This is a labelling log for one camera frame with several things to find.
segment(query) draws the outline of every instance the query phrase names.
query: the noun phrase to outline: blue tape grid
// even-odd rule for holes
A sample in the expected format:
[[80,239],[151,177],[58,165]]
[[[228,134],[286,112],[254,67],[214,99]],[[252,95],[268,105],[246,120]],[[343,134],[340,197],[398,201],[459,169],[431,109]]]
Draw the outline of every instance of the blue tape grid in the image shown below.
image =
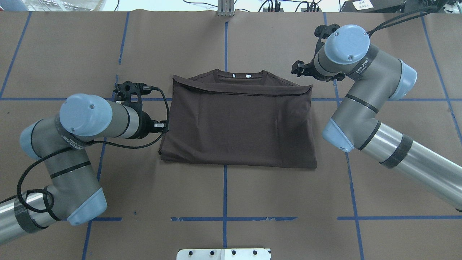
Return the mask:
[[[29,24],[31,15],[32,15],[32,12],[29,12],[29,14],[27,16],[26,23],[25,23],[24,28],[23,28],[23,31],[21,33],[21,37],[19,38],[18,44],[16,46],[15,52],[13,54],[13,57],[12,57],[12,60],[11,60],[11,63],[10,63],[10,66],[8,68],[7,74],[6,74],[5,79],[3,81],[2,88],[0,90],[0,101],[63,101],[63,100],[66,100],[66,98],[3,98],[2,97],[3,93],[4,93],[4,90],[6,88],[6,85],[8,83],[8,78],[9,78],[9,75],[10,75],[11,70],[13,68],[14,61],[16,59],[19,48],[20,48],[21,43],[23,41],[23,38],[24,38],[24,35],[25,35],[25,32],[26,32],[27,26]],[[121,43],[121,52],[120,52],[120,56],[119,56],[119,64],[121,64],[121,62],[122,62],[123,47],[124,47],[125,37],[126,37],[126,33],[127,33],[129,15],[130,15],[130,12],[127,12],[126,21],[125,21],[125,27],[124,27],[124,33],[123,33],[122,43]],[[327,25],[326,13],[324,13],[323,15],[324,15],[324,24]],[[458,125],[458,122],[457,122],[457,119],[455,117],[454,110],[453,110],[452,104],[451,104],[451,102],[460,102],[460,101],[462,101],[462,99],[451,99],[451,98],[449,98],[446,86],[444,84],[443,77],[441,75],[441,72],[440,72],[440,69],[439,69],[439,66],[438,66],[438,62],[436,61],[435,54],[433,52],[433,48],[432,48],[430,38],[428,36],[428,32],[427,32],[427,28],[426,28],[426,24],[425,24],[425,19],[423,17],[421,17],[421,21],[422,21],[422,26],[423,26],[423,29],[424,29],[425,37],[426,37],[426,40],[427,40],[427,44],[428,44],[428,47],[429,47],[429,51],[430,51],[430,54],[432,56],[432,59],[433,59],[434,65],[435,65],[435,69],[437,71],[437,74],[438,74],[438,77],[439,77],[439,80],[440,80],[440,83],[441,83],[445,98],[444,99],[400,99],[400,100],[397,100],[396,102],[399,102],[399,101],[420,101],[420,102],[422,102],[422,101],[424,101],[424,102],[425,101],[430,101],[430,102],[438,102],[438,101],[440,101],[440,102],[447,102],[449,110],[451,112],[451,116],[452,116],[455,128],[456,128],[456,131],[457,131],[457,134],[459,136],[459,141],[462,144],[462,134],[461,134],[461,131],[460,131],[460,128],[459,128],[459,125]],[[228,70],[228,22],[225,23],[225,71],[227,71],[227,70]],[[312,101],[335,101],[337,103],[337,105],[339,105],[340,102],[343,99],[339,98],[336,80],[334,81],[334,91],[335,91],[335,98],[312,98]],[[143,100],[144,101],[163,101],[163,99],[161,99],[161,98],[143,98]],[[97,173],[98,180],[99,180],[99,178],[101,176],[104,152],[105,152],[105,145],[103,145],[103,147],[101,149],[100,161],[99,161],[98,173]],[[454,215],[454,216],[453,215],[449,215],[449,216],[358,216],[357,207],[356,207],[356,200],[355,200],[355,194],[354,194],[353,178],[352,178],[352,174],[351,174],[350,161],[349,161],[349,157],[348,157],[347,153],[346,153],[346,160],[347,160],[347,165],[348,165],[348,175],[349,175],[349,178],[350,178],[350,192],[351,192],[351,196],[352,196],[354,216],[353,217],[349,217],[349,216],[337,217],[337,220],[339,220],[339,221],[352,221],[352,220],[354,220],[355,221],[361,259],[364,259],[364,253],[363,253],[363,247],[362,247],[361,232],[360,232],[360,228],[359,228],[359,221],[369,221],[369,220],[462,219],[461,215]],[[224,182],[223,182],[223,185],[224,185],[224,191],[223,191],[223,217],[172,217],[171,220],[175,221],[175,222],[179,222],[179,221],[223,221],[223,247],[226,248],[226,246],[227,246],[226,223],[228,221],[271,221],[271,220],[275,220],[275,221],[292,221],[294,219],[297,219],[297,217],[228,217],[227,216],[227,165],[224,165]],[[93,220],[90,220],[88,222],[87,233],[86,233],[86,236],[85,236],[85,243],[84,243],[84,248],[83,248],[83,252],[82,252],[82,260],[86,259],[86,252],[87,252],[87,249],[88,249],[88,243],[89,243],[89,239],[90,239],[91,226],[92,226],[92,222],[94,222],[94,221],[122,221],[122,218],[121,217],[97,217],[97,218],[95,218]]]
[[[125,44],[125,37],[127,35],[129,17],[130,17],[130,12],[127,12],[127,16],[125,18],[125,26],[123,29],[122,43],[120,46],[119,65],[122,63],[123,46]],[[114,85],[116,85],[118,81],[119,81],[119,75],[116,74]],[[96,178],[98,179],[98,181],[101,178],[101,171],[103,169],[103,158],[104,158],[105,151],[106,151],[106,144],[104,143],[103,146],[101,147],[101,154],[99,156],[98,173],[96,175]],[[93,221],[122,221],[122,218],[121,217],[97,217],[88,222],[87,231],[85,235],[84,248],[82,250],[82,260],[85,260],[87,256],[88,243],[90,242],[90,233],[91,233],[91,226],[92,226]]]
[[[225,71],[228,71],[228,22],[225,22]],[[223,248],[228,247],[228,221],[292,221],[298,217],[228,217],[228,165],[223,165],[223,216],[222,217],[172,217],[172,221],[223,221]]]

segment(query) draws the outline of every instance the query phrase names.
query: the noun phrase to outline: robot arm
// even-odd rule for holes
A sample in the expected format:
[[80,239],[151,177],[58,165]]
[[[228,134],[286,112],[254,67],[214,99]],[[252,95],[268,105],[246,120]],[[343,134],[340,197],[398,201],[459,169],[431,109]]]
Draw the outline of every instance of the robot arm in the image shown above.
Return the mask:
[[417,80],[416,71],[403,61],[370,44],[357,25],[328,28],[331,34],[310,64],[297,61],[292,73],[319,80],[355,81],[322,136],[344,152],[357,148],[387,168],[396,169],[423,184],[458,211],[462,210],[462,167],[375,119],[387,100],[398,100]]
[[[140,139],[150,132],[168,130],[168,121],[153,121],[142,111],[141,95],[150,93],[150,86],[127,81],[118,88],[116,102],[94,95],[72,95],[59,114],[32,124],[21,133],[21,147],[33,159],[67,151],[45,161],[52,184],[44,190],[52,197],[23,193],[23,199],[34,210],[26,208],[17,197],[0,204],[0,244],[45,229],[59,220],[80,225],[106,210],[103,189],[84,149],[89,141],[103,136]],[[130,102],[135,94],[138,101]]]

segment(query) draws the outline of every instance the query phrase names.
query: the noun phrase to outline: white tag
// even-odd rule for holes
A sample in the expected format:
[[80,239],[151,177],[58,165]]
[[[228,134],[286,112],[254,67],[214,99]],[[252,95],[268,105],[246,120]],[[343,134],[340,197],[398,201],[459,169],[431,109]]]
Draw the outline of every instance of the white tag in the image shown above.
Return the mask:
[[354,8],[356,8],[356,10],[365,10],[365,9],[374,8],[371,1],[369,0],[356,1],[356,2],[353,2],[353,5],[354,5]]

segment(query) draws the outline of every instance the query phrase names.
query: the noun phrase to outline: folded t-shirt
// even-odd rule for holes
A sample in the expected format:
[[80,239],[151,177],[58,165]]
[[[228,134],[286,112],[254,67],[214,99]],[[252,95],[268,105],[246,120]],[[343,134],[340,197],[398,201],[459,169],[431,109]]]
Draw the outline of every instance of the folded t-shirt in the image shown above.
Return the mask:
[[270,72],[173,76],[165,161],[316,168],[312,86]]

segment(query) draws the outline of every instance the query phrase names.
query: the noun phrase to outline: blue joint cap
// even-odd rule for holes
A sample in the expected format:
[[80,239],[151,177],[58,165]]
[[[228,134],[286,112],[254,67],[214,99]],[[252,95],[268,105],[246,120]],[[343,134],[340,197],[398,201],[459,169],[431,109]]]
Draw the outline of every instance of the blue joint cap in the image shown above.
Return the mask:
[[344,25],[327,38],[324,52],[332,62],[348,65],[360,61],[366,55],[370,43],[363,28]]
[[40,157],[35,153],[34,149],[32,148],[32,132],[39,121],[31,124],[26,129],[24,129],[19,136],[19,144],[23,151],[32,159],[40,160]]
[[322,131],[322,136],[327,142],[333,144],[335,147],[346,153],[349,153],[354,149],[353,144],[332,118]]
[[68,132],[78,136],[95,136],[111,123],[112,108],[102,97],[74,94],[62,104],[59,118]]
[[99,188],[99,190],[80,205],[67,220],[71,225],[77,226],[101,215],[107,207],[108,204],[106,203],[103,188]]
[[395,93],[388,100],[402,99],[414,87],[417,81],[417,71],[401,61],[401,78]]

